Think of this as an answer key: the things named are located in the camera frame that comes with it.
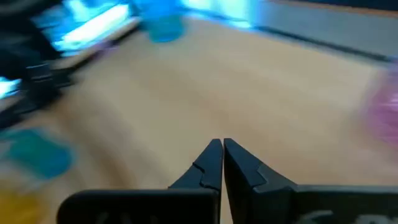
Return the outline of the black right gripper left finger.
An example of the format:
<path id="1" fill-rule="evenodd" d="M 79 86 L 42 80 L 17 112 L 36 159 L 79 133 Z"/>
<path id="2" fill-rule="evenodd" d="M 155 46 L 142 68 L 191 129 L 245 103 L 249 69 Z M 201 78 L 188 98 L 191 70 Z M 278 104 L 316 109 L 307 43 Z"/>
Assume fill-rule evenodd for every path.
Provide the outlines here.
<path id="1" fill-rule="evenodd" d="M 83 190 L 66 198 L 56 224 L 219 224 L 223 145 L 213 139 L 166 189 Z"/>

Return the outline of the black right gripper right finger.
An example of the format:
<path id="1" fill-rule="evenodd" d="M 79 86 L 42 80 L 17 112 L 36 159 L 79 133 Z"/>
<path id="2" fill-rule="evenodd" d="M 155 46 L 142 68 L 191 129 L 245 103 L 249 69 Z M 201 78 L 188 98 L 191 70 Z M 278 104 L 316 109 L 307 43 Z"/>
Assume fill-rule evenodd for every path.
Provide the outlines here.
<path id="1" fill-rule="evenodd" d="M 234 224 L 398 224 L 398 187 L 296 184 L 224 139 Z"/>

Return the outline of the small teal glass jar vase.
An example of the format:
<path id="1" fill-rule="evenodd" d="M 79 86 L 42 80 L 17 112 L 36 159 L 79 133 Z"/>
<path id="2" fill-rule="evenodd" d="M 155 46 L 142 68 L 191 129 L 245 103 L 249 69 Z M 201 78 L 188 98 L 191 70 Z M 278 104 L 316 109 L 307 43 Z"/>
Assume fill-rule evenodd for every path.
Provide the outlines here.
<path id="1" fill-rule="evenodd" d="M 172 14 L 144 21 L 149 38 L 154 42 L 170 42 L 178 39 L 184 33 L 181 15 Z"/>

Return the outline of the pink swirl-ribbed glass vase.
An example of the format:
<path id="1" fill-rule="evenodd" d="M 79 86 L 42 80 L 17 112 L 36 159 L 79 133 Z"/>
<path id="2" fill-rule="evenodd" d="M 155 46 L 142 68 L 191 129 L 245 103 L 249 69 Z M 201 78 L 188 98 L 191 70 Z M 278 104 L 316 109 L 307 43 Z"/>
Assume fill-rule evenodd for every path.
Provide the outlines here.
<path id="1" fill-rule="evenodd" d="M 364 116 L 373 135 L 398 149 L 398 64 L 370 83 Z"/>

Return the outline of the teal diamond-pattern glass vase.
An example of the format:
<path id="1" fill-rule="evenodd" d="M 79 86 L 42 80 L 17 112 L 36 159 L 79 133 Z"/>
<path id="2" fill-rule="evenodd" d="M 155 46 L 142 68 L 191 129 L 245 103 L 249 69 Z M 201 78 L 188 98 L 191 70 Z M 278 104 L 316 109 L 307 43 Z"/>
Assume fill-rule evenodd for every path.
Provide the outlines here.
<path id="1" fill-rule="evenodd" d="M 71 168 L 73 153 L 70 147 L 51 140 L 39 129 L 20 129 L 0 133 L 0 141 L 10 148 L 0 155 L 0 161 L 10 161 L 40 179 L 53 179 Z"/>

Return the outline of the yellow ribbed glass vase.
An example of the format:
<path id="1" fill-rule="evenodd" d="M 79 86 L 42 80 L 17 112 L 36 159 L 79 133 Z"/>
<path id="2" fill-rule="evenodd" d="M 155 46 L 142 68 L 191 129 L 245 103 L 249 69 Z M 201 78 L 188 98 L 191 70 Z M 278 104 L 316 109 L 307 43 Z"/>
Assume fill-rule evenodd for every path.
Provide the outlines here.
<path id="1" fill-rule="evenodd" d="M 40 224 L 45 207 L 33 193 L 0 188 L 0 224 Z"/>

